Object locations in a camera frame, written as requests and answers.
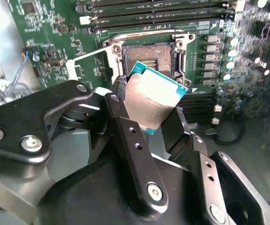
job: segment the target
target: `electrolytic capacitor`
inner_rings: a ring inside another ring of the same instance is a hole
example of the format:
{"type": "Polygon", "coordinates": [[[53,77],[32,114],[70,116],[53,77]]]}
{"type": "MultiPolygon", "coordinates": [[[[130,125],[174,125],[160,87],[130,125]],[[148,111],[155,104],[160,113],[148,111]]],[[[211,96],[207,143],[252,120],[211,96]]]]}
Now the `electrolytic capacitor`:
{"type": "Polygon", "coordinates": [[[239,40],[236,37],[229,37],[226,41],[231,47],[236,47],[239,43],[239,40]]]}
{"type": "Polygon", "coordinates": [[[223,65],[225,66],[226,69],[233,69],[234,68],[234,62],[231,62],[231,61],[225,61],[223,63],[223,65]]]}
{"type": "Polygon", "coordinates": [[[259,63],[261,61],[261,58],[258,57],[257,55],[249,55],[248,56],[250,60],[252,60],[255,64],[259,63]]]}
{"type": "Polygon", "coordinates": [[[224,81],[228,81],[230,79],[230,74],[229,73],[223,73],[221,75],[221,78],[224,80],[224,81]]]}
{"type": "Polygon", "coordinates": [[[225,51],[225,55],[227,55],[229,58],[232,58],[237,55],[237,52],[235,50],[227,49],[225,51]]]}
{"type": "Polygon", "coordinates": [[[259,8],[264,8],[267,4],[267,0],[251,0],[252,4],[258,6],[259,8]]]}
{"type": "Polygon", "coordinates": [[[218,87],[218,88],[216,89],[216,93],[217,93],[217,95],[219,95],[219,96],[225,94],[225,92],[223,91],[222,87],[218,87]]]}
{"type": "Polygon", "coordinates": [[[269,75],[270,70],[269,69],[265,69],[263,67],[257,67],[256,68],[259,72],[261,72],[262,74],[264,74],[265,76],[269,75]]]}

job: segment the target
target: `dimm slot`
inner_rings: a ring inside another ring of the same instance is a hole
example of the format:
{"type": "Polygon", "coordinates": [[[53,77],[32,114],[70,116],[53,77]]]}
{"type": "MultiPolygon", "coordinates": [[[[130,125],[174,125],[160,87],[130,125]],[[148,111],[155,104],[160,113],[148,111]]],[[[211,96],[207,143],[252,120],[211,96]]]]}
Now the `dimm slot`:
{"type": "Polygon", "coordinates": [[[161,18],[161,19],[151,19],[148,21],[131,21],[131,22],[117,22],[117,23],[105,23],[99,24],[93,27],[92,32],[98,32],[109,29],[123,29],[131,28],[135,26],[157,26],[157,25],[169,25],[171,23],[187,23],[187,22],[198,22],[209,19],[234,19],[234,14],[230,13],[217,13],[217,14],[203,14],[203,15],[189,15],[189,18],[161,18]]]}
{"type": "Polygon", "coordinates": [[[141,13],[138,14],[137,11],[135,11],[134,13],[124,13],[121,12],[117,15],[113,15],[113,14],[96,14],[95,16],[97,17],[94,22],[95,23],[109,23],[113,20],[117,20],[119,19],[120,21],[126,21],[126,20],[130,20],[130,19],[148,19],[148,17],[174,17],[174,16],[179,16],[179,15],[183,15],[186,14],[187,10],[192,10],[192,9],[200,9],[200,8],[221,8],[223,2],[214,2],[214,3],[207,3],[207,4],[198,4],[198,5],[189,5],[189,7],[186,8],[182,8],[182,9],[178,9],[178,10],[173,10],[173,11],[166,11],[166,10],[158,10],[155,12],[150,11],[149,13],[141,13]]]}

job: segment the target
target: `cable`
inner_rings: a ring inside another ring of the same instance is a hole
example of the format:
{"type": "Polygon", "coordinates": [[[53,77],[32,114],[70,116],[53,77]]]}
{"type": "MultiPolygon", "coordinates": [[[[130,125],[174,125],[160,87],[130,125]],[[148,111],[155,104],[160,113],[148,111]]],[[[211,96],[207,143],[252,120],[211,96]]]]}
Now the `cable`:
{"type": "Polygon", "coordinates": [[[21,78],[22,70],[23,70],[24,66],[26,65],[26,63],[27,63],[27,59],[29,57],[29,51],[26,51],[25,54],[24,53],[22,53],[22,54],[25,57],[23,59],[23,62],[19,66],[18,71],[16,72],[15,77],[14,77],[12,83],[8,87],[6,87],[6,90],[5,90],[5,95],[6,96],[9,96],[13,92],[14,88],[16,87],[16,85],[18,83],[18,80],[21,78]]]}
{"type": "Polygon", "coordinates": [[[239,119],[237,119],[237,122],[239,123],[240,125],[240,130],[239,130],[239,135],[232,141],[221,141],[219,139],[219,135],[218,134],[214,134],[213,135],[213,140],[214,142],[217,144],[217,145],[233,145],[233,144],[236,144],[236,143],[239,143],[243,136],[244,136],[244,133],[245,133],[245,121],[243,121],[242,117],[240,116],[239,119]]]}

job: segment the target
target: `black metal bracket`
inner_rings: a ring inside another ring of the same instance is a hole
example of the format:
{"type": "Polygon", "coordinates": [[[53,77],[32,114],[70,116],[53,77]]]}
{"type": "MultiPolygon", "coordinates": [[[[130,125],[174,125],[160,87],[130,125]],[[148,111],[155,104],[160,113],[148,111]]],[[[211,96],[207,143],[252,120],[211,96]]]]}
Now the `black metal bracket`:
{"type": "Polygon", "coordinates": [[[114,137],[130,192],[133,191],[131,204],[139,213],[150,216],[167,210],[166,188],[140,127],[129,119],[123,100],[113,93],[98,95],[77,81],[0,107],[0,130],[4,134],[0,139],[0,158],[40,164],[51,153],[51,141],[75,128],[114,137]],[[22,143],[25,137],[36,138],[42,146],[36,151],[26,150],[22,143]]]}
{"type": "Polygon", "coordinates": [[[27,164],[45,161],[60,117],[70,106],[85,104],[92,95],[82,83],[68,81],[0,106],[0,158],[27,164]],[[25,150],[22,141],[28,137],[34,139],[27,143],[30,150],[25,150]]]}
{"type": "Polygon", "coordinates": [[[183,165],[193,175],[199,199],[196,220],[201,224],[229,224],[215,162],[208,157],[204,140],[191,133],[183,112],[175,108],[163,122],[162,133],[171,160],[183,165]]]}

